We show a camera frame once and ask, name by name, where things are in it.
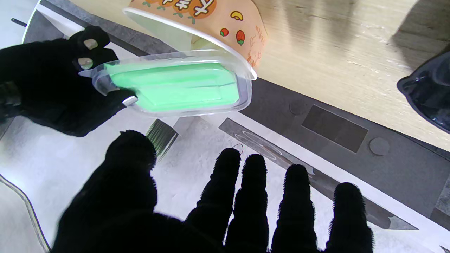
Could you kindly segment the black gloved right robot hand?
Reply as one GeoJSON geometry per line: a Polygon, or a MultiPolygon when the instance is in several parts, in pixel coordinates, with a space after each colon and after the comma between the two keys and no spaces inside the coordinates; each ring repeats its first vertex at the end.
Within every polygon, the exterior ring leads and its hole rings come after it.
{"type": "Polygon", "coordinates": [[[103,95],[80,71],[116,61],[108,34],[86,27],[69,39],[32,42],[0,51],[1,123],[23,116],[68,136],[84,137],[125,108],[133,91],[103,95]]]}

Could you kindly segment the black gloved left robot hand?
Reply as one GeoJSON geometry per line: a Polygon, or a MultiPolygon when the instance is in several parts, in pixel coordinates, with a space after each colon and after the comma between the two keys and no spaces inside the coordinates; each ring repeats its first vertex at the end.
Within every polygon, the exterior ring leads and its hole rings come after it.
{"type": "Polygon", "coordinates": [[[240,162],[236,149],[224,149],[196,207],[181,221],[155,211],[153,144],[137,131],[123,131],[61,216],[50,252],[319,253],[306,168],[286,170],[269,243],[265,159],[246,159],[235,191],[240,162]]]}

